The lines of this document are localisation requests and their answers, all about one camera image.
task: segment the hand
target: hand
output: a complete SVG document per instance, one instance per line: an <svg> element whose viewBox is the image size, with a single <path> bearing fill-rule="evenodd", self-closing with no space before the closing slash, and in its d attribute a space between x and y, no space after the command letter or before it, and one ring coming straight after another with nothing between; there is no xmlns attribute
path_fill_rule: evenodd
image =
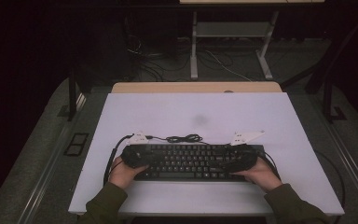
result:
<svg viewBox="0 0 358 224"><path fill-rule="evenodd" d="M130 185L133 178L145 170L147 166L138 167L135 169L126 165L121 157L115 158L112 164L112 171L109 176L109 182L118 186L121 189L125 189Z"/></svg>
<svg viewBox="0 0 358 224"><path fill-rule="evenodd" d="M276 189L282 185L282 181L272 173L267 163L261 158L257 158L257 162L254 167L247 171L239 171L233 173L233 175L243 175L247 181L254 182L266 193L273 189Z"/></svg>

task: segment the sleeve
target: sleeve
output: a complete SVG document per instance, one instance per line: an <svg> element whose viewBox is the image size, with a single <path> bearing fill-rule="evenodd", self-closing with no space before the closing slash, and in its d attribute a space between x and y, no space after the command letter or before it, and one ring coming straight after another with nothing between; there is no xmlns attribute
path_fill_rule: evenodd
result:
<svg viewBox="0 0 358 224"><path fill-rule="evenodd" d="M117 212L127 199L127 193L112 183L106 183L100 192L86 204L87 212L77 224L118 223Z"/></svg>
<svg viewBox="0 0 358 224"><path fill-rule="evenodd" d="M302 201L289 184L269 192L265 199L271 206L278 224L329 223L329 217L316 206Z"/></svg>

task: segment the white table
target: white table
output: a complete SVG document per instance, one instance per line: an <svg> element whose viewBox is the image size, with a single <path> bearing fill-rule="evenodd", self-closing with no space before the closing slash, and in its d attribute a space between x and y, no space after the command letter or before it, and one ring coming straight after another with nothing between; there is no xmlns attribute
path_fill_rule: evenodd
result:
<svg viewBox="0 0 358 224"><path fill-rule="evenodd" d="M111 150L124 135L138 131L158 137L197 133L205 142L225 144L235 132L261 130L265 134L253 144L264 145L282 181L327 215L342 215L337 196L283 92L109 94L69 212L86 211L86 202L103 187ZM249 183L134 181L127 192L129 198L119 210L122 216L272 215L264 192Z"/></svg>

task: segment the person's right hand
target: person's right hand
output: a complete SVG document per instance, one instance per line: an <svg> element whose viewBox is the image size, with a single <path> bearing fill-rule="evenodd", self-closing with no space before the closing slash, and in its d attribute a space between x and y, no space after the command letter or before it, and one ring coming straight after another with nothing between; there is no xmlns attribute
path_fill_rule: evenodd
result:
<svg viewBox="0 0 358 224"><path fill-rule="evenodd" d="M251 169L247 171L239 171L233 173L233 175L245 176L246 180L254 182L266 193L282 185L282 181L272 173L272 170L267 163L260 158L257 158L255 166Z"/></svg>

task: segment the black keyboard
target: black keyboard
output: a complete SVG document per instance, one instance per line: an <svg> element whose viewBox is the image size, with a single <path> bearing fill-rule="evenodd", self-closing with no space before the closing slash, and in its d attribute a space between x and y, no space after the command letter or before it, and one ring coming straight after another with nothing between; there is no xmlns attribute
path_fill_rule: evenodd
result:
<svg viewBox="0 0 358 224"><path fill-rule="evenodd" d="M162 154L163 161L158 161L138 174L135 180L151 181L246 181L242 175L231 175L220 168L209 166L208 161L230 161L232 153L222 153L217 148L222 145L160 145L148 144L147 149ZM261 145L252 145L264 151Z"/></svg>

